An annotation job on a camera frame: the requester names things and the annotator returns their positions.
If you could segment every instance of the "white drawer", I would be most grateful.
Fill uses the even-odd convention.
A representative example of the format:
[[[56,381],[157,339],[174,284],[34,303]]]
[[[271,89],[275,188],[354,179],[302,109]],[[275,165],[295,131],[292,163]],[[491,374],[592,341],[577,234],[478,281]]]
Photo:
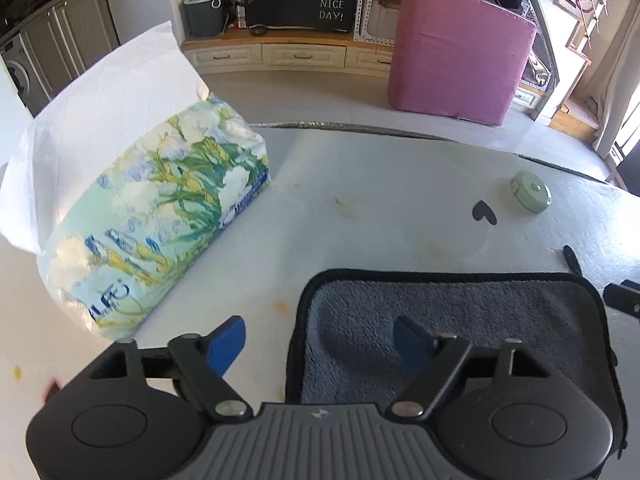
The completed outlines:
[[[372,48],[347,47],[345,67],[361,68],[363,70],[379,70],[389,72],[391,70],[392,52],[385,50],[373,50]]]
[[[513,97],[513,102],[518,105],[533,109],[538,106],[540,99],[541,97],[538,94],[530,92],[529,90],[518,86],[516,95]]]
[[[259,44],[200,48],[185,55],[196,70],[262,64]]]
[[[265,65],[344,68],[344,46],[266,43],[262,46]]]

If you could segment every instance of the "gray floor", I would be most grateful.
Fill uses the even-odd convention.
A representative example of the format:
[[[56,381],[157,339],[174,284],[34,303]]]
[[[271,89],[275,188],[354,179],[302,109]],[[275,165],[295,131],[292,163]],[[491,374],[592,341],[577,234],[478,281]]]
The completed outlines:
[[[590,146],[511,109],[503,126],[400,112],[386,79],[324,72],[235,72],[204,76],[212,92],[251,123],[327,121],[421,132],[540,158],[604,180],[609,170]]]

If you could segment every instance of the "white tabletop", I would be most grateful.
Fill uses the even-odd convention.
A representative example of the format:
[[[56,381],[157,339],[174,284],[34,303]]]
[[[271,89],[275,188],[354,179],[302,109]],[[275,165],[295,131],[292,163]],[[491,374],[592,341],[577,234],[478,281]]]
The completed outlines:
[[[206,334],[232,314],[247,343],[226,380],[254,408],[284,398],[286,357],[300,292],[322,270],[351,267],[422,272],[568,272],[571,245],[599,291],[640,278],[640,198],[509,153],[444,140],[264,128],[272,184],[169,292],[136,339],[164,346]],[[510,192],[520,170],[546,181],[553,203],[528,212]],[[497,225],[472,217],[484,200]],[[34,257],[0,240],[3,339],[0,476],[36,478],[24,430],[52,379],[67,382],[108,342],[73,324],[49,299]],[[603,479],[640,468],[634,362],[640,324],[608,311],[628,409],[630,450]],[[14,376],[18,365],[21,377]]]

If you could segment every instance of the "ribbed gray panel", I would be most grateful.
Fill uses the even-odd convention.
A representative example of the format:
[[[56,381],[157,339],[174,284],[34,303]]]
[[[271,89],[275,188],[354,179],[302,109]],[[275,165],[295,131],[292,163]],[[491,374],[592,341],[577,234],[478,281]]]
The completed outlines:
[[[175,480],[470,480],[418,426],[373,404],[265,404],[254,420],[222,426]]]

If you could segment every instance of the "microfiber cloth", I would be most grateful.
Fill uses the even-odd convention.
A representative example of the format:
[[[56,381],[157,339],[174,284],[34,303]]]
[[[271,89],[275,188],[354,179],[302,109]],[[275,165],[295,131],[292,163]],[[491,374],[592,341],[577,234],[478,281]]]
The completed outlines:
[[[398,316],[478,346],[521,339],[600,407],[613,428],[611,453],[620,449],[626,414],[604,306],[573,274],[322,272],[298,306],[287,402],[375,402],[384,410],[415,379],[394,349]]]

